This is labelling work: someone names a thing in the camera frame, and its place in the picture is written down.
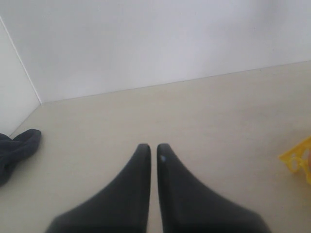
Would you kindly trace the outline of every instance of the white wall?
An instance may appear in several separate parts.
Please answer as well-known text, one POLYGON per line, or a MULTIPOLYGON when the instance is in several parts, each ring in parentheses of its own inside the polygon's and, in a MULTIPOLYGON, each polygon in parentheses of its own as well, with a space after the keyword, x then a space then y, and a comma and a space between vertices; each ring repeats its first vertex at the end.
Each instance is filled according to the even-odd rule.
POLYGON ((0 0, 43 101, 311 60, 310 0, 0 0))
POLYGON ((10 135, 39 100, 0 20, 0 133, 10 135))

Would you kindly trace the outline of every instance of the beige floor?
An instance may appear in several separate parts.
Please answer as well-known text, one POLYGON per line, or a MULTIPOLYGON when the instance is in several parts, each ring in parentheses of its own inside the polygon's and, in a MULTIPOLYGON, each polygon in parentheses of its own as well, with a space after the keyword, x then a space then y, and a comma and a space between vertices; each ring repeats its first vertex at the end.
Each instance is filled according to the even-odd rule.
POLYGON ((42 143, 0 189, 1 233, 44 232, 106 186, 140 142, 153 150, 148 232, 162 232, 161 142, 274 233, 311 231, 311 186, 277 159, 311 135, 311 62, 47 103, 14 135, 28 128, 42 131, 42 143))

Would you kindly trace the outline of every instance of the dark fabric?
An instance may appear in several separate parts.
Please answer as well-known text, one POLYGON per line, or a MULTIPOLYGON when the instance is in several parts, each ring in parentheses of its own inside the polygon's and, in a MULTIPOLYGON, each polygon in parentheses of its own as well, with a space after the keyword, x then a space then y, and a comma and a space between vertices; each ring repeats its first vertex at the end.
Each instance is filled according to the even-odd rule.
POLYGON ((17 164, 32 156, 41 138, 39 130, 27 130, 14 139, 0 133, 0 186, 7 183, 17 164))
POLYGON ((157 148, 157 177, 164 233, 270 232, 257 213, 219 196, 196 179, 168 144, 157 148))
POLYGON ((57 217, 47 233, 145 233, 151 152, 138 145, 119 175, 93 198, 57 217))

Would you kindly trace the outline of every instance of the yellow toy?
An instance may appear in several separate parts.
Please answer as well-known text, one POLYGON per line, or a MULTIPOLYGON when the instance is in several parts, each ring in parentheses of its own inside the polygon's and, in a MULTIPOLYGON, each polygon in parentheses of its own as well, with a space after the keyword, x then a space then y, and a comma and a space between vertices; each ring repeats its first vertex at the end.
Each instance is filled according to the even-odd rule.
POLYGON ((291 172, 298 172, 302 168, 306 174, 307 182, 311 184, 311 137, 280 155, 279 159, 291 172))

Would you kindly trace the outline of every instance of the floor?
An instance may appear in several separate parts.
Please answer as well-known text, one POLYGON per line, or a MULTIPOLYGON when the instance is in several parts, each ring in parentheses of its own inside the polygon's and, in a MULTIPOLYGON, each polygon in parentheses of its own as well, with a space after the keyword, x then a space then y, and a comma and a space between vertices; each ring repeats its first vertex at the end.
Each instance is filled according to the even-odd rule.
POLYGON ((46 103, 14 135, 28 128, 42 131, 42 143, 0 189, 0 232, 44 232, 105 187, 142 142, 153 150, 148 232, 162 232, 162 142, 206 185, 260 213, 272 232, 310 227, 311 186, 277 156, 311 135, 311 62, 46 103))

